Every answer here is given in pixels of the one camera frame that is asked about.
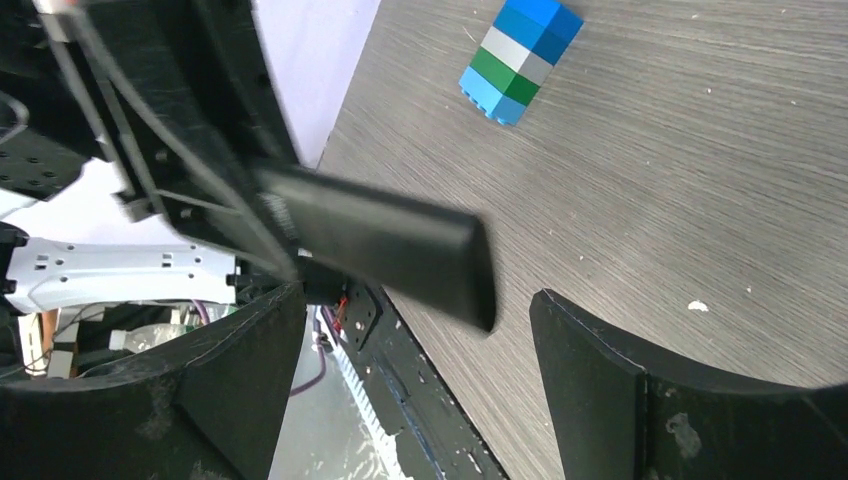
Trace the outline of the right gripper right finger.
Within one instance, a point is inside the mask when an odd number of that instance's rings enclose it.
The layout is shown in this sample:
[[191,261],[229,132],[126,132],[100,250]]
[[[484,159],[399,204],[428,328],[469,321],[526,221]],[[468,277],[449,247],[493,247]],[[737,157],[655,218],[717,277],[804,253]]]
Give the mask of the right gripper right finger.
[[529,318],[569,479],[843,479],[847,388],[732,373],[537,292]]

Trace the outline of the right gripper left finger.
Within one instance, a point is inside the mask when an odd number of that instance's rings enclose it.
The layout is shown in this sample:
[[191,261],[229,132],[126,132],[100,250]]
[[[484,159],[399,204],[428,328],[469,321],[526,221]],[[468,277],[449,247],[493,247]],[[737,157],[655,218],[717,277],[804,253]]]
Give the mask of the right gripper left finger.
[[265,479],[305,329],[283,285],[73,379],[1,387],[5,479]]

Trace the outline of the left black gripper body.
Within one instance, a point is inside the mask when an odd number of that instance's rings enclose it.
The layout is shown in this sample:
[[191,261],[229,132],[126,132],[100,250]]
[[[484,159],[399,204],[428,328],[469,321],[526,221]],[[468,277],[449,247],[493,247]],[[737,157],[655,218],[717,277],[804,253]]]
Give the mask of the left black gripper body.
[[298,275],[268,177],[298,162],[250,1],[43,1],[39,18],[122,199],[281,279]]

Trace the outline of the black remote control back up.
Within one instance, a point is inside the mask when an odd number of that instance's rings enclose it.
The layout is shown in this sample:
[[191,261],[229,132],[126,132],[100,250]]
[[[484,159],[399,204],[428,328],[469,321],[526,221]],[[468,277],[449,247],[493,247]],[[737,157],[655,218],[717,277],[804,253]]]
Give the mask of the black remote control back up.
[[493,260],[479,216],[302,168],[253,173],[293,244],[315,260],[472,328],[496,328]]

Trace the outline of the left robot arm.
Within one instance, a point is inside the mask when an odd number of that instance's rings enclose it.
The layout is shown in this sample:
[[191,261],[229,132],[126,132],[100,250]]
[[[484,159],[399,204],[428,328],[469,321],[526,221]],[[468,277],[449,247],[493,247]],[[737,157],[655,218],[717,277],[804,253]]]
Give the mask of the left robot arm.
[[268,187],[299,160],[250,1],[1,5],[1,302],[297,282]]

